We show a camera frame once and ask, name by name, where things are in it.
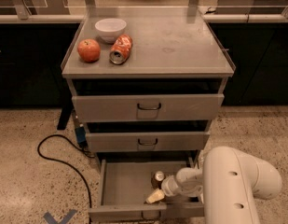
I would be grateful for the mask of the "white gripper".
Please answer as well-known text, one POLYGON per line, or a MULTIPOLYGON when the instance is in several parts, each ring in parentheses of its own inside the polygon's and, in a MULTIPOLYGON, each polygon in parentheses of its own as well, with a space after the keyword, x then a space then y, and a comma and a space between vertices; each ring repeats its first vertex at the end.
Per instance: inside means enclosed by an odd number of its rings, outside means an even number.
POLYGON ((182 195, 198 197, 203 192, 203 173, 197 168, 182 168, 175 175, 166 177, 161 189, 155 189, 145 200, 146 203, 156 203, 165 198, 182 195))

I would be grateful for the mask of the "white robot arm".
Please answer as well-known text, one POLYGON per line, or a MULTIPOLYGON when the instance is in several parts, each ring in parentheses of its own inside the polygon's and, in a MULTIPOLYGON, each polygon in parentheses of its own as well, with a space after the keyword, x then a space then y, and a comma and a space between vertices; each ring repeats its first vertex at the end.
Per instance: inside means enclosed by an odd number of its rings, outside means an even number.
POLYGON ((254 200, 273 199, 281 188, 281 175, 269 162, 233 147, 215 147, 200 169, 185 167, 164 176, 145 201, 202 196, 205 224, 260 224, 254 200))

